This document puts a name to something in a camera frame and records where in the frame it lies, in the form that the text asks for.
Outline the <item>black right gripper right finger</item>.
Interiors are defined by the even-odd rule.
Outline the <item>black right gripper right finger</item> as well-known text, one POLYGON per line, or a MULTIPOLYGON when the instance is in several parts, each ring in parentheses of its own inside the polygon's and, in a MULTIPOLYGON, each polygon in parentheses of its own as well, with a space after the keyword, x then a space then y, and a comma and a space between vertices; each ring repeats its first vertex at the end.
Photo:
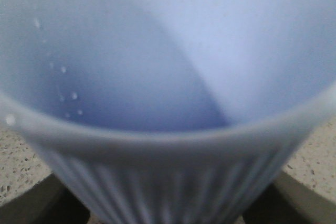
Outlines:
POLYGON ((335 223, 335 203, 281 172, 242 217, 245 223, 335 223))

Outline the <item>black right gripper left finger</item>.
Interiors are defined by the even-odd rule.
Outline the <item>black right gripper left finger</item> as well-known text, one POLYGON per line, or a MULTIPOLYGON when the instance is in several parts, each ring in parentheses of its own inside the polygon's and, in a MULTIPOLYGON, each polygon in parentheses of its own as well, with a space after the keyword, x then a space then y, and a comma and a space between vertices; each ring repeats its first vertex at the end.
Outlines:
POLYGON ((88 223, 90 211, 53 174, 1 206, 1 223, 88 223))

